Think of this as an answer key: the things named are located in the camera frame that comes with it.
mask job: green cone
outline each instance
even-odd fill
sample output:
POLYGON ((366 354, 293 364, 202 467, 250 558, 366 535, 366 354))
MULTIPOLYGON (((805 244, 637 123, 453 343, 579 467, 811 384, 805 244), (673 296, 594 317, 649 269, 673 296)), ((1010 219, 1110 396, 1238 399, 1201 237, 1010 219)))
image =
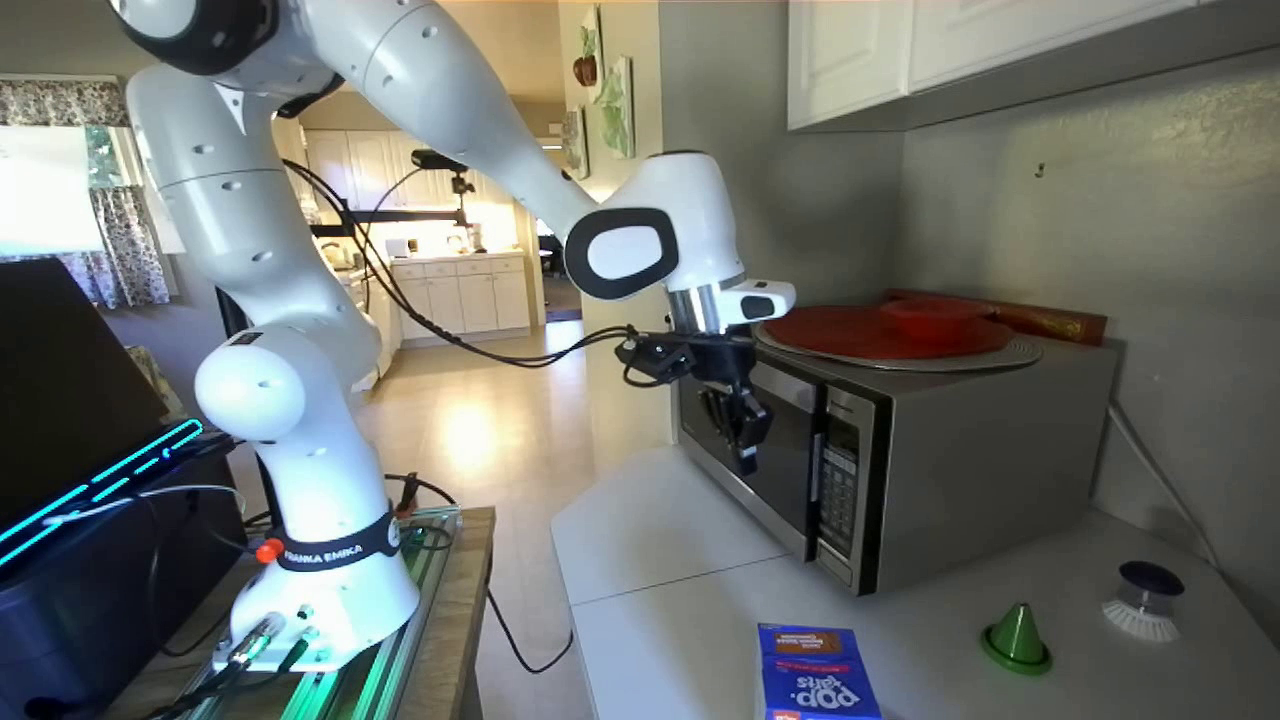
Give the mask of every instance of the green cone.
POLYGON ((1020 677, 1043 677, 1053 669, 1053 652, 1036 630, 1032 602, 1012 602, 995 623, 987 623, 983 652, 1020 677))

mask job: red plate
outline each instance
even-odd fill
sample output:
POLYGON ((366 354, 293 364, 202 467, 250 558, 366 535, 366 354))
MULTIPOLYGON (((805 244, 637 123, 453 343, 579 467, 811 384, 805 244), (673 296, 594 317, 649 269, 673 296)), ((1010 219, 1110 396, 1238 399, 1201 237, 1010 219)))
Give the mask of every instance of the red plate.
POLYGON ((1012 340, 1010 324, 991 324, 979 312, 940 307, 791 307, 759 328, 765 340, 845 359, 951 359, 999 353, 1012 340))

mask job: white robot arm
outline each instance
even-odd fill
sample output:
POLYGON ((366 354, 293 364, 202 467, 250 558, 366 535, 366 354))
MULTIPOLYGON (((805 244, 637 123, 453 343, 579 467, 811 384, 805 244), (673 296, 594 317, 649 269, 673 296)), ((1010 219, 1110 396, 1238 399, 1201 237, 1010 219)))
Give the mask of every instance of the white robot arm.
MULTIPOLYGON (((417 613, 398 554, 378 451, 347 387, 378 333, 317 255, 274 152, 274 117, 347 78, 407 137, 453 157, 541 216, 572 280, 603 299, 669 283, 669 348, 746 354, 737 328, 786 317, 787 283, 746 280, 720 167, 700 152, 646 159, 598 208, 522 123, 471 39, 432 0, 114 0, 123 31, 162 54, 127 82, 153 178, 195 269, 253 319, 195 373, 212 423, 253 439, 277 483, 283 554, 242 590, 233 639, 270 630, 257 669, 342 669, 417 613)), ((746 387, 746 359, 694 375, 746 387)))

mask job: white countertop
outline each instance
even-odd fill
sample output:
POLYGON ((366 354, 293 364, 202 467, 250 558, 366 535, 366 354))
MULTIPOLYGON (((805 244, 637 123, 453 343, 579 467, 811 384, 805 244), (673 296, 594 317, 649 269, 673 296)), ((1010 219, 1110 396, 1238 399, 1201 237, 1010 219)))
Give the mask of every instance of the white countertop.
POLYGON ((759 715, 756 623, 840 623, 885 715, 1280 715, 1280 652, 1229 582, 1127 523, 1081 527, 887 595, 847 595, 782 547, 680 447, 611 467, 555 517, 555 551, 602 720, 759 715), (1189 590, 1181 639, 1105 623, 1121 558, 1162 558, 1189 590), (1058 664, 1012 677, 979 628, 1029 600, 1058 664))

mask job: microwave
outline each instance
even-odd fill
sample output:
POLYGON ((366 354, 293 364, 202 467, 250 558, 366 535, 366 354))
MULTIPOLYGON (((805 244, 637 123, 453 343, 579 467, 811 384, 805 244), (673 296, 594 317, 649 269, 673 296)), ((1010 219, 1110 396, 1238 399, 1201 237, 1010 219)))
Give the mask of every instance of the microwave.
POLYGON ((774 411, 741 459, 718 387, 680 381, 680 447, 791 554, 887 590, 1094 508, 1121 353, 1016 336, 991 359, 859 369, 759 343, 774 411))

